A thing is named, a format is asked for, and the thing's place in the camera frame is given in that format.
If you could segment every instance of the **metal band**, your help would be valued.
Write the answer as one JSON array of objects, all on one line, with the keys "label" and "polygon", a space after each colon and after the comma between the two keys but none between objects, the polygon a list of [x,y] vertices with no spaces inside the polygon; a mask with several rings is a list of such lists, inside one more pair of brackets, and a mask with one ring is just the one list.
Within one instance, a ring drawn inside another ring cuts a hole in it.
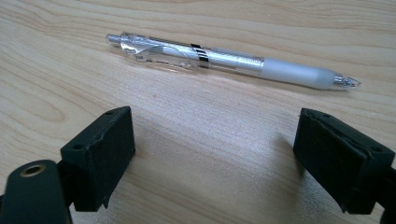
[{"label": "metal band", "polygon": [[207,57],[206,51],[204,51],[201,46],[191,44],[192,48],[197,52],[199,58],[199,65],[201,67],[209,67],[209,58]]}]

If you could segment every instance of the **wooden table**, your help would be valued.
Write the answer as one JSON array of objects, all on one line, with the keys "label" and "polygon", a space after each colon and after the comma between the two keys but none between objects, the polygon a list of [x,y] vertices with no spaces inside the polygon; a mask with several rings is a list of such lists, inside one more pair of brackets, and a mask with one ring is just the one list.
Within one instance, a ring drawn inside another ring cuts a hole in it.
[{"label": "wooden table", "polygon": [[[308,107],[396,148],[395,15],[390,0],[1,1],[0,190],[129,105],[136,155],[109,208],[72,212],[75,223],[378,223],[379,205],[343,214],[292,146]],[[327,67],[362,86],[153,69],[107,44],[122,31]]]}]

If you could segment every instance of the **clear pen barrel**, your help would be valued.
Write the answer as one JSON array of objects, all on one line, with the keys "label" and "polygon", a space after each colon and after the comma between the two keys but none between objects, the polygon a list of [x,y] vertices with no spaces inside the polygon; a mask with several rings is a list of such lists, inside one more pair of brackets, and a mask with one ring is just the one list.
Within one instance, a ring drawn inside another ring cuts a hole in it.
[{"label": "clear pen barrel", "polygon": [[207,67],[227,72],[259,76],[264,58],[227,49],[207,49],[155,37],[126,34],[108,36],[110,42],[120,44],[122,50],[134,55],[139,62],[157,63],[182,68]]}]

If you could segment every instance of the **ballpoint pen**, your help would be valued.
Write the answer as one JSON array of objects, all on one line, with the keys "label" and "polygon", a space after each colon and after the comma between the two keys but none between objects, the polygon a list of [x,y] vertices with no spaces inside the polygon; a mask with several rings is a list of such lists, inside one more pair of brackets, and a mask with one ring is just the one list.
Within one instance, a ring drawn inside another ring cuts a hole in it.
[{"label": "ballpoint pen", "polygon": [[351,77],[326,68],[256,57],[227,49],[203,48],[199,45],[128,33],[108,35],[107,40],[144,63],[167,64],[187,69],[214,68],[321,90],[349,90],[361,84]]}]

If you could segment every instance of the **pen grip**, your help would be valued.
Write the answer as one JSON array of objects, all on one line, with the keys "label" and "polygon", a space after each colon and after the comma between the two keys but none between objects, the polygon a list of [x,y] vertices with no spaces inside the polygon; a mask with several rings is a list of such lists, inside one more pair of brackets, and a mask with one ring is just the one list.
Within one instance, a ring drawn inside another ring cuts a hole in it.
[{"label": "pen grip", "polygon": [[327,90],[334,83],[332,70],[265,58],[260,77]]}]

